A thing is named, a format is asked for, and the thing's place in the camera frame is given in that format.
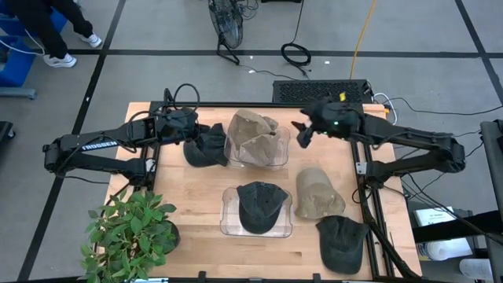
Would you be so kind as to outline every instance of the person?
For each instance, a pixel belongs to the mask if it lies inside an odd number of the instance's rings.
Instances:
[[[77,59],[68,53],[68,47],[53,25],[50,15],[55,8],[72,24],[73,31],[93,48],[101,39],[93,33],[93,25],[84,19],[79,6],[73,0],[5,0],[7,7],[30,32],[35,32],[48,54],[43,59],[50,67],[71,68]]]

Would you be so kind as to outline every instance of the beige cap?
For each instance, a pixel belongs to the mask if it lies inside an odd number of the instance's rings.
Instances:
[[[318,167],[309,167],[297,174],[296,215],[306,219],[342,215],[346,208],[343,198],[336,192],[327,174]]]
[[[232,142],[232,156],[243,164],[267,166],[276,156],[279,136],[274,132],[277,122],[249,110],[234,114],[227,134]]]

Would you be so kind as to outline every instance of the potted plant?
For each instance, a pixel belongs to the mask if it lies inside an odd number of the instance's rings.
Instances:
[[[110,196],[113,205],[100,207],[102,213],[89,211],[95,219],[86,229],[91,244],[102,248],[81,247],[85,259],[82,265],[88,283],[116,283],[148,279],[154,266],[166,263],[165,255],[178,246],[180,234],[167,220],[167,213],[176,210],[173,204],[160,205],[162,196],[146,192],[133,193],[123,201]]]

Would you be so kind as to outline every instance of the black cap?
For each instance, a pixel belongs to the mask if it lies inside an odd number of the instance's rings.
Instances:
[[[183,145],[183,154],[187,162],[194,167],[208,167],[216,164],[227,166],[229,161],[223,149],[226,143],[226,133],[223,125],[216,123],[211,129],[202,130],[195,141]]]
[[[363,239],[369,226],[348,217],[329,216],[317,225],[323,264],[341,274],[356,274],[362,267]]]
[[[276,224],[281,205],[288,194],[279,186],[265,182],[252,182],[237,187],[239,220],[250,233],[265,233]]]

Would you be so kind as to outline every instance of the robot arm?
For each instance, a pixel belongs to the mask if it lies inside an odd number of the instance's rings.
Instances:
[[[380,161],[357,163],[358,174],[364,176],[367,186],[382,188],[391,176],[402,177],[430,169],[457,173],[465,167],[464,147],[452,134],[394,126],[385,119],[365,114],[361,105],[331,102],[328,98],[307,106],[301,113],[309,116],[311,125],[292,123],[300,131],[297,141],[303,148],[309,145],[313,134],[318,133],[329,138],[362,142],[374,148],[390,142],[428,151],[422,156],[387,164]]]
[[[199,137],[201,127],[205,127],[196,122],[197,117],[197,113],[189,108],[168,109],[162,114],[125,123],[114,130],[66,134],[43,146],[44,167],[57,175],[76,168],[122,174],[132,186],[140,186],[155,168],[153,160],[116,160],[86,152],[118,145],[135,152],[138,147],[178,144],[195,139]]]

